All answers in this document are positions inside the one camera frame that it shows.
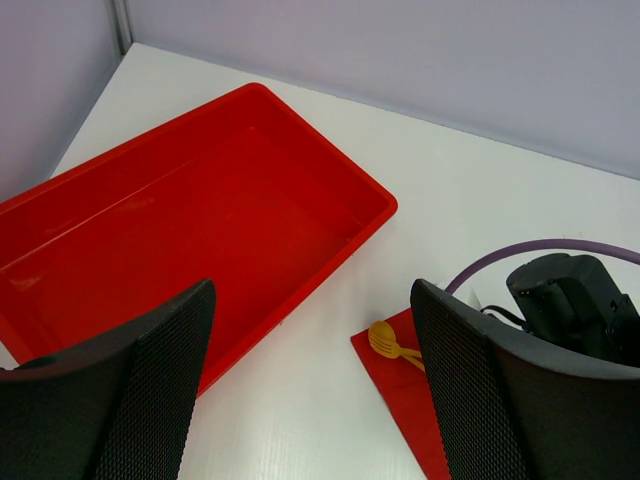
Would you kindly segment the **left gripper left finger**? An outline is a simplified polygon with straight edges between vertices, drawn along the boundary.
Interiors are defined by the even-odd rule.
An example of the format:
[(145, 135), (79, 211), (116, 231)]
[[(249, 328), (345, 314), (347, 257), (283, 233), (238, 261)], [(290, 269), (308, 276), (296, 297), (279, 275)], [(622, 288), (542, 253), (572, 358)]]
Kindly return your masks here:
[(211, 280), (1, 372), (4, 479), (175, 479), (216, 306)]

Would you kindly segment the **yellow plastic fork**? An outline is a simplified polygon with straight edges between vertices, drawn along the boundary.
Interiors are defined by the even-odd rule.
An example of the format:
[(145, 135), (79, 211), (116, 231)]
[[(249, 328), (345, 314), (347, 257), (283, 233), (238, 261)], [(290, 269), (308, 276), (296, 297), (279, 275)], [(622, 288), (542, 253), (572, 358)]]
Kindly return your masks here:
[(387, 359), (402, 358), (399, 355), (402, 346), (397, 342), (394, 329), (386, 321), (374, 322), (368, 328), (367, 338), (370, 347), (380, 356)]

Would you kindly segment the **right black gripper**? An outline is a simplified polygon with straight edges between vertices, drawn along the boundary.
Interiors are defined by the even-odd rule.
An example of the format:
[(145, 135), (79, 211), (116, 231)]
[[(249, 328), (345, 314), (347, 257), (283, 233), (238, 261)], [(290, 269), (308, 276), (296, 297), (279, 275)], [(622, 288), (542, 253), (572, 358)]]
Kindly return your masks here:
[(512, 272), (506, 285), (522, 315), (497, 305), (485, 306), (483, 313), (562, 348), (639, 365), (639, 312), (599, 259), (544, 255)]

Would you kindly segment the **yellow plastic spoon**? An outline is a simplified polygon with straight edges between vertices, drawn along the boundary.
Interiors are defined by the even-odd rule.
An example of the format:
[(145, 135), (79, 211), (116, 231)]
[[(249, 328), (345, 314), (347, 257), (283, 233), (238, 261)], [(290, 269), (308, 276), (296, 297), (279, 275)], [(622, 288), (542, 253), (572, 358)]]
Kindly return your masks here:
[(399, 355), (421, 371), (425, 371), (422, 355), (419, 351), (400, 347)]

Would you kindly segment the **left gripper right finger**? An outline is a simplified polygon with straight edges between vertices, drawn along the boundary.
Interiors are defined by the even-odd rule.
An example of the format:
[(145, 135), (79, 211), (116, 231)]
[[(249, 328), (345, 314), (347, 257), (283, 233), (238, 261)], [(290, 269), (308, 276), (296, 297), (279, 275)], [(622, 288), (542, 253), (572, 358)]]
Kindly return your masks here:
[(469, 307), (426, 280), (410, 304), (454, 479), (635, 479), (639, 372)]

